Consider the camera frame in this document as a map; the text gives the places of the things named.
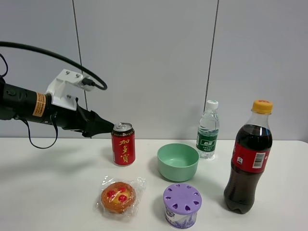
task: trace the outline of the orange label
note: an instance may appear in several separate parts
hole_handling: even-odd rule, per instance
[[[46,106],[46,95],[37,93],[37,104],[35,105],[33,116],[42,117]]]

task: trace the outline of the white wall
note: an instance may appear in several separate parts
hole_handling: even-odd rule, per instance
[[[274,139],[308,141],[308,1],[221,0],[208,99],[234,139],[254,99],[274,103]]]
[[[1,0],[0,40],[41,47],[79,62],[75,18],[70,0]],[[22,88],[45,93],[51,81],[72,66],[46,55],[0,47],[9,65],[5,81]],[[4,64],[0,60],[0,72]],[[78,97],[85,106],[81,89],[68,88],[67,93]],[[54,137],[53,126],[30,123],[33,137]],[[27,137],[21,121],[0,121],[1,137]],[[59,137],[80,137],[79,133],[59,130]]]
[[[131,122],[138,138],[194,139],[203,109],[216,0],[75,0],[81,57],[106,81],[89,109]],[[308,1],[221,0],[208,99],[219,101],[220,139],[234,139],[254,99],[274,101],[275,139],[308,141]],[[70,0],[2,0],[0,40],[42,47],[79,62]],[[29,51],[0,48],[7,83],[45,92],[63,68]],[[69,88],[80,98],[83,91]],[[31,123],[34,137],[52,126]],[[0,136],[26,137],[21,121],[0,121]],[[63,131],[60,137],[81,137]]]
[[[137,138],[194,139],[216,0],[75,0],[82,63],[108,84],[88,107]]]

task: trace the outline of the black cable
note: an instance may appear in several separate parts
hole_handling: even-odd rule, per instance
[[[107,84],[101,78],[99,78],[96,74],[94,74],[90,70],[86,69],[82,65],[80,65],[80,64],[78,64],[78,63],[76,63],[76,62],[74,62],[74,61],[72,61],[72,60],[70,60],[70,59],[68,59],[68,58],[66,58],[62,55],[56,54],[54,52],[51,52],[51,51],[48,51],[48,50],[45,50],[45,49],[42,49],[42,48],[29,46],[29,45],[25,45],[25,44],[21,44],[21,43],[15,43],[15,42],[1,42],[0,41],[0,47],[12,47],[12,48],[18,48],[18,49],[27,50],[27,51],[33,51],[33,52],[45,54],[45,55],[48,55],[50,57],[62,60],[64,62],[71,64],[72,66],[84,71],[85,73],[87,73],[91,77],[93,77],[95,80],[97,80],[102,85],[102,86],[99,86],[99,85],[95,84],[95,86],[97,88],[99,88],[101,90],[107,89]]]
[[[52,143],[52,145],[50,145],[50,146],[48,146],[48,147],[45,147],[45,148],[38,147],[38,146],[36,146],[36,145],[32,142],[32,140],[31,140],[31,133],[30,133],[30,127],[29,127],[28,121],[27,121],[26,119],[24,119],[24,118],[17,118],[16,120],[21,120],[21,121],[23,121],[23,123],[28,127],[29,140],[30,140],[30,143],[31,143],[34,147],[39,148],[39,149],[47,149],[47,148],[50,148],[51,146],[53,146],[53,145],[56,143],[57,139],[58,139],[58,127],[57,127],[57,124],[56,124],[56,117],[57,117],[57,113],[54,113],[53,115],[50,116],[50,120],[51,120],[51,122],[52,122],[52,125],[53,125],[55,131],[56,131],[56,139],[54,140],[54,142]]]
[[[6,74],[8,73],[8,71],[9,71],[9,66],[8,66],[8,63],[6,62],[6,60],[5,60],[5,58],[3,57],[2,54],[0,54],[0,57],[1,57],[1,59],[4,61],[4,64],[5,64],[5,66],[6,66],[6,72],[5,72],[3,75],[0,75],[0,78],[3,78],[3,77],[5,77]]]

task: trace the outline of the water bottle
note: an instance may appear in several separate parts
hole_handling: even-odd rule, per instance
[[[218,102],[208,100],[202,115],[197,136],[197,151],[200,158],[212,160],[215,158],[215,146],[219,130],[219,118],[217,114]]]

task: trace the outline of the red label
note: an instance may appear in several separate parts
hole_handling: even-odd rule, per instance
[[[135,160],[135,134],[120,137],[111,136],[114,162],[117,165],[130,165]]]
[[[241,170],[252,173],[260,173],[265,169],[270,149],[266,151],[253,151],[235,143],[232,163]]]

